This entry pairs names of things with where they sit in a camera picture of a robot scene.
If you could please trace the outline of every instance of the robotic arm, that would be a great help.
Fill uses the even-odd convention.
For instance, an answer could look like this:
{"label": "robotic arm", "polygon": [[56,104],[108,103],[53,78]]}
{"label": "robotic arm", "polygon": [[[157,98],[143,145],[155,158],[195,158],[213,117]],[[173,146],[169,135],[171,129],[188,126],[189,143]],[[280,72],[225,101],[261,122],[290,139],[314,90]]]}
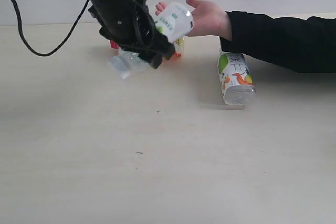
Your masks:
{"label": "robotic arm", "polygon": [[101,25],[100,35],[115,41],[123,50],[139,53],[139,57],[153,68],[169,60],[175,53],[155,27],[146,6],[147,0],[91,0],[91,15]]}

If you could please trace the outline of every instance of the red object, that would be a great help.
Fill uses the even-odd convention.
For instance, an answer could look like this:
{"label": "red object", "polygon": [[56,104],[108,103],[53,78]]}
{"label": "red object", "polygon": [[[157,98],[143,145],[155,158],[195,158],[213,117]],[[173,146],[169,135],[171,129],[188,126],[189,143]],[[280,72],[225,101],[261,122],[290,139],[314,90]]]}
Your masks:
{"label": "red object", "polygon": [[112,40],[110,41],[110,44],[111,44],[111,47],[114,48],[114,49],[118,49],[118,48],[119,48],[118,44],[115,43],[115,42],[112,41]]}

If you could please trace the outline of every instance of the beige table surface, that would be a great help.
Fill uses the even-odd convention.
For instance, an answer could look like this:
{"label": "beige table surface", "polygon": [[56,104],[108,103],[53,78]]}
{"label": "beige table surface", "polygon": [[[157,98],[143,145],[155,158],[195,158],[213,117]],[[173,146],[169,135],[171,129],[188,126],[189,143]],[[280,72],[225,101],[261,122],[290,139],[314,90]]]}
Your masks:
{"label": "beige table surface", "polygon": [[0,28],[0,223],[336,223],[335,75],[248,58],[227,111],[215,37],[123,81],[98,28]]}

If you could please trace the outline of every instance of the black sleeve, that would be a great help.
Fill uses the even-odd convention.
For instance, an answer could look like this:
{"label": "black sleeve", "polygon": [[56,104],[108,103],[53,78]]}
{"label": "black sleeve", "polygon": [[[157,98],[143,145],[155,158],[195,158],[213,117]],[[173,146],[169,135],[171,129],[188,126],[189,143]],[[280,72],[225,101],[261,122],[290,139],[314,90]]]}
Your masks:
{"label": "black sleeve", "polygon": [[232,42],[220,38],[223,51],[242,52],[297,72],[336,72],[336,19],[228,15]]}

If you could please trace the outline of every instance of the human hand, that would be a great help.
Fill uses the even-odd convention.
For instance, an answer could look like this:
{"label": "human hand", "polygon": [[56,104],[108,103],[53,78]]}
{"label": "human hand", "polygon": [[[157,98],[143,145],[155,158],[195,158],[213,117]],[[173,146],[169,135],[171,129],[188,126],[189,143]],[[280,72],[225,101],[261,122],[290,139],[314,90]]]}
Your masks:
{"label": "human hand", "polygon": [[[229,41],[232,39],[232,29],[229,17],[218,5],[211,1],[186,0],[187,4],[194,7],[192,15],[194,28],[188,34],[190,37],[214,35]],[[156,15],[159,15],[167,4],[159,2],[156,5]]]}

